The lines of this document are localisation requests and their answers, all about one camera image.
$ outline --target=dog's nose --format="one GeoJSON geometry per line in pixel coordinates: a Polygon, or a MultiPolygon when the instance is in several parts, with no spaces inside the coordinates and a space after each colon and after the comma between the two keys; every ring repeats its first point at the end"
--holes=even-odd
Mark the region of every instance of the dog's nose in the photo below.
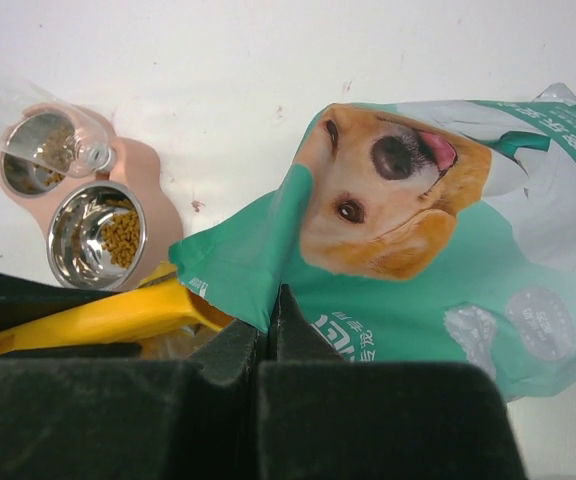
{"type": "Polygon", "coordinates": [[[383,137],[371,151],[377,173],[386,180],[403,180],[412,173],[412,155],[397,137],[383,137]]]}

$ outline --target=pink tongue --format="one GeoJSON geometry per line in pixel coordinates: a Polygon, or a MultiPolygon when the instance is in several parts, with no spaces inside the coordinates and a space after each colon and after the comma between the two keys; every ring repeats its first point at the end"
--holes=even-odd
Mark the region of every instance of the pink tongue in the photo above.
{"type": "Polygon", "coordinates": [[[445,171],[453,166],[457,159],[457,153],[444,137],[428,132],[419,132],[419,136],[435,155],[439,170],[445,171]]]}

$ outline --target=dog's head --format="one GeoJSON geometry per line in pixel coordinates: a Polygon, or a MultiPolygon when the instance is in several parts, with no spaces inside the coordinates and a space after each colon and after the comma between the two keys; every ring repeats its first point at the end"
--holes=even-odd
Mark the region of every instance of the dog's head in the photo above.
{"type": "Polygon", "coordinates": [[[430,264],[457,212],[481,197],[490,152],[405,117],[333,105],[295,162],[314,178],[300,235],[306,262],[405,280],[430,264]]]}

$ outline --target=dog food package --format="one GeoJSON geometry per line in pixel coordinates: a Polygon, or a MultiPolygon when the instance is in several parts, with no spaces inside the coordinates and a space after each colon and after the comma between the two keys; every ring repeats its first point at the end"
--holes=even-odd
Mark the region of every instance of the dog food package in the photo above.
{"type": "Polygon", "coordinates": [[[331,105],[284,182],[170,249],[265,331],[280,284],[351,362],[471,362],[507,399],[576,381],[576,98],[331,105]]]}

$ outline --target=dog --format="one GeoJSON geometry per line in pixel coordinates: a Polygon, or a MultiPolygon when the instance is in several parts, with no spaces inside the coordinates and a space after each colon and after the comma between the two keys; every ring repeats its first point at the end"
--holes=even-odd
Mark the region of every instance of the dog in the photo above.
{"type": "Polygon", "coordinates": [[[332,273],[414,278],[481,198],[491,160],[483,145],[416,120],[329,106],[294,160],[313,177],[302,257],[332,273]]]}

